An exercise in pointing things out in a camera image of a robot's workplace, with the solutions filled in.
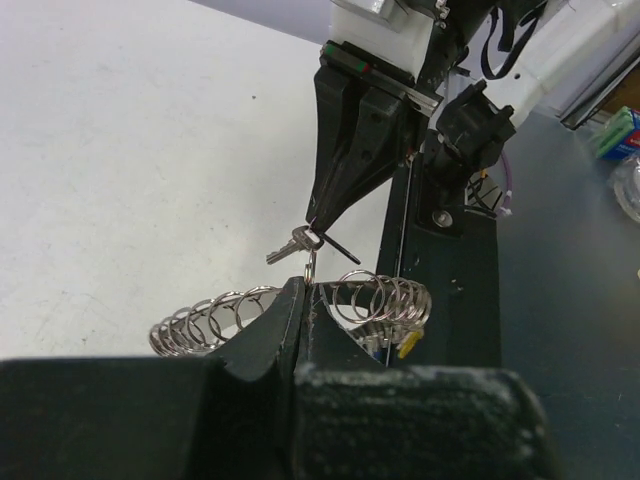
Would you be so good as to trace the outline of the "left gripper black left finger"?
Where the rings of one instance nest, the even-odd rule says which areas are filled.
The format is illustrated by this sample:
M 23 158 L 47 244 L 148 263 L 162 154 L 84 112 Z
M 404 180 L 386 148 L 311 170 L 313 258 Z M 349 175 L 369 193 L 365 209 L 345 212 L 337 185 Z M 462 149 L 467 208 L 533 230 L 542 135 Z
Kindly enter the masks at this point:
M 7 360 L 5 479 L 289 479 L 301 322 L 267 311 L 204 357 Z

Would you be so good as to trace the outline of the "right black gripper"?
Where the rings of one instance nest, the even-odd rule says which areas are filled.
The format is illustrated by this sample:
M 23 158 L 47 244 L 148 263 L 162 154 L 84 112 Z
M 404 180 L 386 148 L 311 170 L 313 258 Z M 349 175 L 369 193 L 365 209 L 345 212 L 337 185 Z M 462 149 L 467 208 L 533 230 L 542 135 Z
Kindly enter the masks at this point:
M 419 148 L 441 97 L 397 67 L 329 40 L 314 77 L 317 147 L 306 221 L 327 230 Z

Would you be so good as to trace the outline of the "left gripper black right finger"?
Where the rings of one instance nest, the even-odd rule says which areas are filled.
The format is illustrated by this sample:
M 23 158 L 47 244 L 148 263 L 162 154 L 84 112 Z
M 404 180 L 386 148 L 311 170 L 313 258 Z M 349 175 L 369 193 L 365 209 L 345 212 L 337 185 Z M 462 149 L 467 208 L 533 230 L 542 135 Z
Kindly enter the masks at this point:
M 536 395 L 513 372 L 386 368 L 306 297 L 294 373 L 298 479 L 556 479 L 560 460 Z

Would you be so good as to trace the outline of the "yellow key tag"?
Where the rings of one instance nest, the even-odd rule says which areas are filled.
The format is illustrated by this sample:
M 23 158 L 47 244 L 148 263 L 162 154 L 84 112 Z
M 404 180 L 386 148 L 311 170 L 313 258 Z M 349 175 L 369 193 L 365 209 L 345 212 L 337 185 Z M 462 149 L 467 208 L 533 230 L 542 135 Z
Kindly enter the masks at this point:
M 409 332 L 397 346 L 398 358 L 404 359 L 423 337 L 423 330 Z

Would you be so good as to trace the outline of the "metal band with key rings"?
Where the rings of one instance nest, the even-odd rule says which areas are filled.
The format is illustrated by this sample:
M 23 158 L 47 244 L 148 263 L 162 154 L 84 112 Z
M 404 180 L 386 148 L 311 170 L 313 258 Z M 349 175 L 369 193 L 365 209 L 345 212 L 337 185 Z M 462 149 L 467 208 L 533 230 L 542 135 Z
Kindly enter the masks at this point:
M 259 285 L 228 291 L 182 307 L 153 325 L 148 342 L 161 357 L 211 354 L 258 318 L 272 311 L 301 323 L 322 314 L 369 356 L 397 356 L 397 346 L 412 331 L 423 330 L 433 299 L 415 280 L 353 270 L 333 282 L 307 284 L 293 294 L 289 287 Z

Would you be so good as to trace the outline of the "black key tag with key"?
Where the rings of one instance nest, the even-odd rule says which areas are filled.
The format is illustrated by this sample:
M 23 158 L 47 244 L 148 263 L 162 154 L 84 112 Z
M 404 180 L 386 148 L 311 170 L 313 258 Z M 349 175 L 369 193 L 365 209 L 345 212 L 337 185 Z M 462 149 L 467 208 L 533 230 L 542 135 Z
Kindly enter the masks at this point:
M 361 264 L 361 261 L 344 246 L 332 239 L 328 234 L 316 232 L 309 225 L 302 225 L 294 228 L 291 232 L 289 241 L 279 250 L 271 252 L 266 256 L 266 263 L 268 265 L 273 265 L 297 252 L 317 252 L 325 244 L 333 247 L 354 264 Z

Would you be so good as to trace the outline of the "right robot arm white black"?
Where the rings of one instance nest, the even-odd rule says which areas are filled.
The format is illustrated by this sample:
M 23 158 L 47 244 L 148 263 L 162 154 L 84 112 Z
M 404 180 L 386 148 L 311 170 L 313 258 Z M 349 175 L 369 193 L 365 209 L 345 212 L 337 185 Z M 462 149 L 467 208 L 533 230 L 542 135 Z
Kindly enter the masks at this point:
M 318 232 L 436 139 L 436 207 L 494 165 L 533 107 L 639 14 L 635 1 L 335 1 L 314 78 L 306 213 Z

